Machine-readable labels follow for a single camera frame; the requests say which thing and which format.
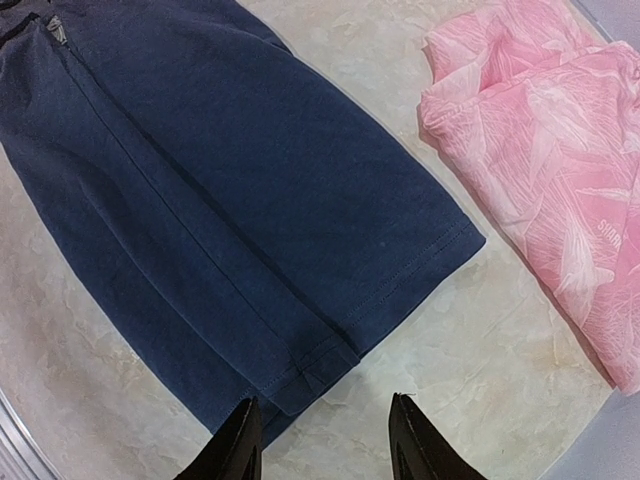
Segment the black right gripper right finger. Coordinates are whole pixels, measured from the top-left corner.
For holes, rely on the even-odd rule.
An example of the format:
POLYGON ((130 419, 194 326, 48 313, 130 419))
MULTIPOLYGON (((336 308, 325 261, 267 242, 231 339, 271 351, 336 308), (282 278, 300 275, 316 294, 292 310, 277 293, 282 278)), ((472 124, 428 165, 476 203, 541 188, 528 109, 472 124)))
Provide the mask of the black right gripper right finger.
POLYGON ((409 395, 393 395, 388 431, 395 480, 486 480, 455 451, 409 395))

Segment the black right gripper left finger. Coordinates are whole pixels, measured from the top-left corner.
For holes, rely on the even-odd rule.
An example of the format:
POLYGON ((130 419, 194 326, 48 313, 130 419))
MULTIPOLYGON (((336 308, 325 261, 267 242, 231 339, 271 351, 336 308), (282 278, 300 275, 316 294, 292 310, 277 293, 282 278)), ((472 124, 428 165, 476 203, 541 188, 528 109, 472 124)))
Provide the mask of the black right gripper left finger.
POLYGON ((258 480, 262 419, 256 398, 242 400, 204 449, 175 480, 258 480))

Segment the dark blue garment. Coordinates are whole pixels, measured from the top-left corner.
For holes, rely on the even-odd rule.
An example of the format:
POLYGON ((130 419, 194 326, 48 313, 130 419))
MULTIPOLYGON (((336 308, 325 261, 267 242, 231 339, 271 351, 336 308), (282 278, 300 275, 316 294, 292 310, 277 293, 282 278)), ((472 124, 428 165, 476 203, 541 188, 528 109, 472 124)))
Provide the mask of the dark blue garment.
POLYGON ((234 1, 5 1, 1 143, 72 270, 209 430, 273 442, 484 245, 234 1))

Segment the pink patterned shorts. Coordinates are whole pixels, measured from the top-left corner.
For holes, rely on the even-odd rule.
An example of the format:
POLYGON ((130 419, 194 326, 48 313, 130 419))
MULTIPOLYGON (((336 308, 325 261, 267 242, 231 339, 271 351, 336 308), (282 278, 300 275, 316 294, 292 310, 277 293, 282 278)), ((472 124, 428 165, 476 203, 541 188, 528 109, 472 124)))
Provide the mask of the pink patterned shorts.
POLYGON ((490 1, 426 38, 421 125, 616 386, 639 389, 639 55, 561 1, 490 1))

